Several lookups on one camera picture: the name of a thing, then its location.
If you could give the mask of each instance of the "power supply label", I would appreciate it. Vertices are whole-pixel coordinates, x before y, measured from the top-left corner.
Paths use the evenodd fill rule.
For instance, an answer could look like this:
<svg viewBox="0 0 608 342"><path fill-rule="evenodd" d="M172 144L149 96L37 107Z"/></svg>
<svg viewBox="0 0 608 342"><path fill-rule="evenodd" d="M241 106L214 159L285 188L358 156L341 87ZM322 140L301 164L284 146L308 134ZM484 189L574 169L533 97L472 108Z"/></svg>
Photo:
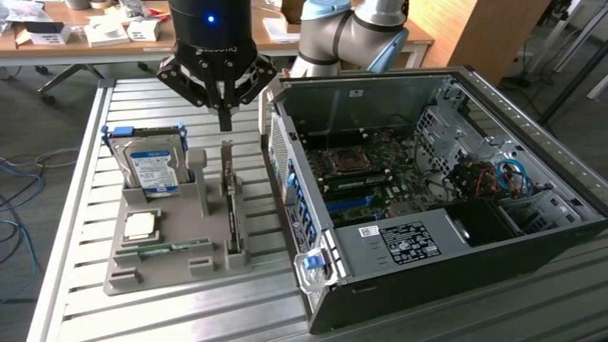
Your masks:
<svg viewBox="0 0 608 342"><path fill-rule="evenodd" d="M392 260L402 265L441 254L421 221L380 229Z"/></svg>

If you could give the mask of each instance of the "white box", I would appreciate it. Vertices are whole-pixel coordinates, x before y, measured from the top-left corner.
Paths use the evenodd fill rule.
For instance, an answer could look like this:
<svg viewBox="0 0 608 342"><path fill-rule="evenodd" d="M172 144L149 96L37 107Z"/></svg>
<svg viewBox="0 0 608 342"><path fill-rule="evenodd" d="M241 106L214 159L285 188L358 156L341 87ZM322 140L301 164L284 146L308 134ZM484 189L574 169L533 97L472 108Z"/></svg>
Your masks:
<svg viewBox="0 0 608 342"><path fill-rule="evenodd" d="M89 47L129 43L121 24L89 24L84 27Z"/></svg>
<svg viewBox="0 0 608 342"><path fill-rule="evenodd" d="M132 21L126 29L126 35L132 41L156 41L158 32L158 20Z"/></svg>
<svg viewBox="0 0 608 342"><path fill-rule="evenodd" d="M69 39L70 28L64 25L58 33L32 33L29 38L34 45L64 45Z"/></svg>

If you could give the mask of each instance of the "barcode sticker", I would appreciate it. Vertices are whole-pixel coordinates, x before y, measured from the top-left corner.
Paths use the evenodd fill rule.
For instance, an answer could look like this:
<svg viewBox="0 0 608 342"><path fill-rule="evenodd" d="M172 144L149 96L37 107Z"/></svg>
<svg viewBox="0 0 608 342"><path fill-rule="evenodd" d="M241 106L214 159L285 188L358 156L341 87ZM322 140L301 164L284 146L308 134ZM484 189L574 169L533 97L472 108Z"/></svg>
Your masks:
<svg viewBox="0 0 608 342"><path fill-rule="evenodd" d="M358 233L361 237L372 237L373 235L380 235L378 226L358 228Z"/></svg>

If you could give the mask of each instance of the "blue latch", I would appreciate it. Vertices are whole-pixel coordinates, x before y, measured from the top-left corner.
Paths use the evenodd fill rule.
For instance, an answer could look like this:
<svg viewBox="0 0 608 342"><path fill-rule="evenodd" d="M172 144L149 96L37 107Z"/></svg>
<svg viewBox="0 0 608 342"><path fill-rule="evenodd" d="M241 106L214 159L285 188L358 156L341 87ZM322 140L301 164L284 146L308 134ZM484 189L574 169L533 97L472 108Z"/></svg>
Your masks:
<svg viewBox="0 0 608 342"><path fill-rule="evenodd" d="M113 137L130 137L133 135L133 126L118 126L113 129Z"/></svg>
<svg viewBox="0 0 608 342"><path fill-rule="evenodd" d="M304 268L308 270L317 269L324 266L325 266L325 260L322 260L321 254L313 255L304 259Z"/></svg>

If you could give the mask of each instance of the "paper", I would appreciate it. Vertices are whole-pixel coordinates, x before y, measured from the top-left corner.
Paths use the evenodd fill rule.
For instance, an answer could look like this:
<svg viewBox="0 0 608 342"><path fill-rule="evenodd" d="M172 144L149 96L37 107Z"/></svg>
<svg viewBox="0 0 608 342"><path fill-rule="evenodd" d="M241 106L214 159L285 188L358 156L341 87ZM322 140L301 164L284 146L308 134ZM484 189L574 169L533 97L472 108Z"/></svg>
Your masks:
<svg viewBox="0 0 608 342"><path fill-rule="evenodd" d="M286 33L281 18L264 18L264 27L274 43L292 43L300 40L300 33Z"/></svg>

